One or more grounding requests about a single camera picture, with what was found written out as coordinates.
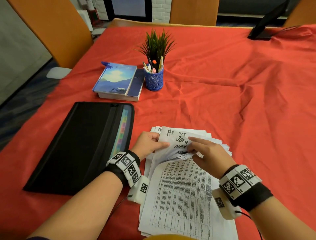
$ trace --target black folder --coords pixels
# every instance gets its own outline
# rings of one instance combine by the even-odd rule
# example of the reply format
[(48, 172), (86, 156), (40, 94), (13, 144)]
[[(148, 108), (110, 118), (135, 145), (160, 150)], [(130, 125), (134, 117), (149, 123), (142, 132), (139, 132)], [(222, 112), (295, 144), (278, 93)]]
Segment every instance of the black folder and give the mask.
[(133, 122), (131, 104), (76, 102), (23, 190), (76, 194), (128, 150)]

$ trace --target cable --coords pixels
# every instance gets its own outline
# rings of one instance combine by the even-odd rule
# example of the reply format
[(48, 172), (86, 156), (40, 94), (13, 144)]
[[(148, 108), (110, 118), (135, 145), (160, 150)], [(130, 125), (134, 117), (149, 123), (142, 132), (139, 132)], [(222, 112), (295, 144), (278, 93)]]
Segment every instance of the cable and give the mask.
[[(247, 215), (247, 214), (245, 214), (245, 213), (243, 213), (243, 212), (241, 212), (241, 211), (235, 211), (236, 213), (240, 213), (240, 214), (242, 214), (242, 215), (245, 215), (246, 217), (248, 217), (248, 218), (250, 218), (251, 220), (252, 220), (252, 218), (249, 216), (249, 215)], [(259, 229), (257, 228), (257, 230), (258, 230), (258, 233), (259, 233), (259, 235), (260, 235), (260, 238), (261, 238), (261, 240), (263, 240), (262, 239), (262, 235), (261, 235), (261, 233), (260, 233), (260, 231), (259, 231)]]
[(279, 34), (280, 32), (286, 32), (286, 31), (289, 31), (289, 30), (293, 30), (293, 29), (299, 28), (300, 26), (301, 26), (301, 25), (296, 25), (296, 26), (284, 28), (284, 29), (282, 29), (282, 30), (280, 30), (280, 31), (278, 31), (278, 32), (276, 32), (276, 33), (274, 33), (274, 34), (272, 34), (272, 36), (277, 35), (277, 34)]
[(117, 206), (116, 208), (111, 212), (110, 216), (107, 218), (107, 220), (110, 219), (110, 217), (113, 215), (113, 213), (116, 211), (116, 209), (121, 205), (122, 202), (124, 202), (125, 199), (127, 198), (131, 198), (133, 195), (128, 195), (127, 197), (125, 197)]

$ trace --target forearm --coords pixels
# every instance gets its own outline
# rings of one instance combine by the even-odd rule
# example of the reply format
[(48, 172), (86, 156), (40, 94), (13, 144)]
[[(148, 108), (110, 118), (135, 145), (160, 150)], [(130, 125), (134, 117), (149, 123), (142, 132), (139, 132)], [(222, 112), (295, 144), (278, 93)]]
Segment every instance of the forearm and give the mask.
[(104, 172), (73, 196), (29, 237), (51, 240), (95, 240), (122, 190), (122, 182)]
[(316, 232), (291, 213), (275, 197), (249, 212), (265, 240), (314, 240)]

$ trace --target blue notebook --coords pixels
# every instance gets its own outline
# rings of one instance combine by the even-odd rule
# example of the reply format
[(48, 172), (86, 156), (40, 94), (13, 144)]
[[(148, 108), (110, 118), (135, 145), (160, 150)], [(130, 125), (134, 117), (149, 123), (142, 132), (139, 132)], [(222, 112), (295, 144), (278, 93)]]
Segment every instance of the blue notebook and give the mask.
[(136, 69), (135, 75), (131, 81), (129, 90), (127, 94), (117, 94), (111, 92), (97, 92), (100, 98), (110, 98), (117, 100), (126, 100), (126, 101), (134, 101), (137, 102), (139, 100), (140, 93), (143, 88), (143, 83), (145, 80), (145, 72), (144, 69), (138, 68)]
[(126, 96), (136, 69), (137, 66), (110, 62), (92, 90), (97, 93), (112, 93)]

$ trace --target black monitor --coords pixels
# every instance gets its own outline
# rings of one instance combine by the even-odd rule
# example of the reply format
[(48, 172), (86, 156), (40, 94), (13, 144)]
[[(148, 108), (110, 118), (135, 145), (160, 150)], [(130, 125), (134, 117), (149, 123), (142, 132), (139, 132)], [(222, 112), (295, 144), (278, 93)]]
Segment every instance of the black monitor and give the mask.
[(290, 0), (286, 0), (284, 3), (277, 6), (271, 12), (267, 13), (251, 30), (248, 38), (251, 40), (270, 40), (272, 35), (265, 30), (265, 27), (286, 12), (289, 2)]

